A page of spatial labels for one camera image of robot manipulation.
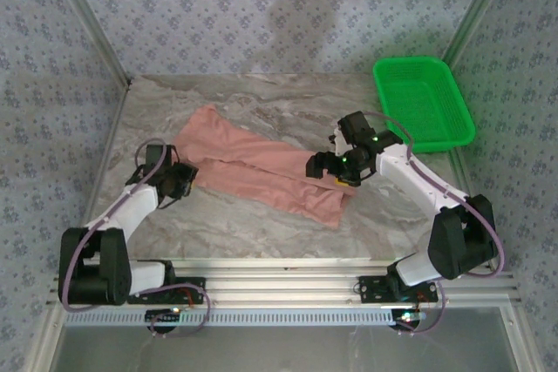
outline pink towel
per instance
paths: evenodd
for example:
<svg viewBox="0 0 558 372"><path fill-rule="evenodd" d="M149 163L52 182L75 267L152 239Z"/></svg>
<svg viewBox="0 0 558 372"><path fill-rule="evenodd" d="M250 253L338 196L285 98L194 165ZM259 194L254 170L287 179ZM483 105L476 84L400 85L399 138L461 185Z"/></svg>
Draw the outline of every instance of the pink towel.
<svg viewBox="0 0 558 372"><path fill-rule="evenodd" d="M173 142L181 159L199 167L195 184L240 198L259 200L289 213L300 213L338 227L354 188L335 178L306 177L313 154L237 128L214 105L202 106Z"/></svg>

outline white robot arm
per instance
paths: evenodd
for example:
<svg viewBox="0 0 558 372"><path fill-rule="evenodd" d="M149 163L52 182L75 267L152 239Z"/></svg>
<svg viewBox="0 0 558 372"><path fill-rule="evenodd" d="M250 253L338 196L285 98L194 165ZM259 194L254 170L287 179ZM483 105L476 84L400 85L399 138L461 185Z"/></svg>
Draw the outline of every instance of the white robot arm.
<svg viewBox="0 0 558 372"><path fill-rule="evenodd" d="M175 151L172 145L148 145L146 163L137 167L114 203L84 227L65 231L58 280L61 301L64 286L68 285L65 278L71 258L79 242L96 225L100 227L86 242L71 274L68 303L120 305L129 295L161 287L168 276L174 274L169 272L169 263L165 260L129 261L127 253L130 237L149 213L160 208L166 197L173 199L172 204L190 193L198 169L180 161L173 162L172 151ZM143 180L146 183L141 182L160 159L160 168Z"/></svg>
<svg viewBox="0 0 558 372"><path fill-rule="evenodd" d="M396 134L376 133L362 112L354 112L338 121L330 142L336 151L312 156L306 165L307 176L320 179L325 169L348 186L360 186L378 172L409 195L432 222L428 248L388 267L387 281L395 300L403 300L406 291L421 283L439 277L454 279L498 254L489 231L460 203L473 208L494 228L490 202L482 195L467 196L416 157L411 156L411 162L407 146Z"/></svg>

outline purple cable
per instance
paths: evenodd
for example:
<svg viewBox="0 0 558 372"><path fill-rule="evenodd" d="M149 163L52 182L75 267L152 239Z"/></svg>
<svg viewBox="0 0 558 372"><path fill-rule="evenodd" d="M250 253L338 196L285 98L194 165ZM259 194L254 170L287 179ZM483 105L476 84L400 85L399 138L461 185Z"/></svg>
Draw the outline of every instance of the purple cable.
<svg viewBox="0 0 558 372"><path fill-rule="evenodd" d="M71 257L70 264L68 265L68 270L66 271L66 276L65 276L65 279L64 279L64 285L62 286L62 305L64 306L65 310L68 311L69 313L81 313L83 311L88 311L90 309L95 308L95 306L82 307L82 308L70 307L70 304L68 302L68 294L70 292L71 276L73 275L73 271L75 270L76 265L78 264L79 255L81 254L82 250L84 249L85 244L87 244L87 241L89 241L89 239L95 234L95 232L103 224L105 224L106 221L108 219L110 219L119 210L119 208L122 205L124 205L124 203L138 190L138 188L140 186L145 184L159 170L159 168L161 167L161 165L165 161L165 156L167 155L167 144L162 139L148 139L147 141L144 141L143 143L141 143L138 147L138 150L135 153L135 159L137 160L137 156L140 153L140 150L145 145L147 145L149 143L153 143L153 142L160 143L161 145L163 145L163 153L160 155L159 161L157 161L157 164L155 165L155 167L147 174L147 176L145 178L140 180L130 190L130 193L125 194L119 201L117 201L116 204L114 204L114 206L106 213L106 216L103 219L96 222L89 229L89 231L84 235L84 238L81 239L81 241L78 243L78 246L76 247L76 251L74 252L73 256Z"/></svg>
<svg viewBox="0 0 558 372"><path fill-rule="evenodd" d="M406 156L407 157L407 162L412 167L412 169L417 173L417 175L420 176L422 179L424 179L426 182L428 182L429 185L435 187L440 192L444 193L445 195L447 195L449 198L451 198L452 200L454 200L458 204L461 204L469 213L471 213L474 216L474 218L476 218L483 225L483 227L490 234L490 237L492 237L492 240L494 240L494 244L496 245L496 249L498 250L498 256L499 256L498 266L496 267L496 270L494 270L490 274L468 273L468 275L478 277L478 278L493 278L494 276L497 276L498 274L500 274L500 272L504 268L504 262L505 262L505 259L506 259L506 256L504 254L504 247L502 246L502 243L500 241L500 237L498 237L498 234L496 233L494 228L490 225L490 223L485 219L485 217L483 217L476 209L474 209L472 206L470 206L465 200L463 200L459 196L455 195L455 193L449 192L442 185L439 185L434 179L432 179L430 176L428 176L426 173L424 173L422 170L420 170L419 166L417 166L417 164L414 161L411 160L411 158L412 158L412 147L414 146L415 140L412 137L412 135L403 127L403 125L400 122L398 122L396 119L388 117L387 115L384 115L383 113L380 113L380 112L363 112L363 114L364 115L370 115L372 117L378 117L378 118L386 119L386 120L392 122L397 128L399 128L399 130L401 130L401 132L409 139L409 145L407 146L407 156Z"/></svg>
<svg viewBox="0 0 558 372"><path fill-rule="evenodd" d="M202 294L207 303L208 303L208 310L206 311L206 314L203 316L203 320L201 321L201 323L193 330L188 331L187 333L177 333L174 335L162 335L160 333L157 333L155 331L155 323L157 322L157 320L167 314L158 314L155 315L154 318L152 318L151 320L151 325L149 327L149 329L151 330L151 332L153 333L153 337L161 337L161 338L176 338L176 337L187 337L189 335L192 335L194 333L197 333L198 331L200 331L202 328L204 328L204 326L206 325L206 323L209 321L209 316L211 315L211 300L209 299L209 295L206 292L206 290L203 287L196 287L195 285L191 284L191 283L177 283L174 285L165 285L163 287L154 287L153 289L148 289L146 291L140 292L140 295L145 295L145 294L155 294L157 292L161 292L161 291L169 291L171 289L179 289L181 287L187 287L190 289L193 289L195 291L198 291L200 294Z"/></svg>

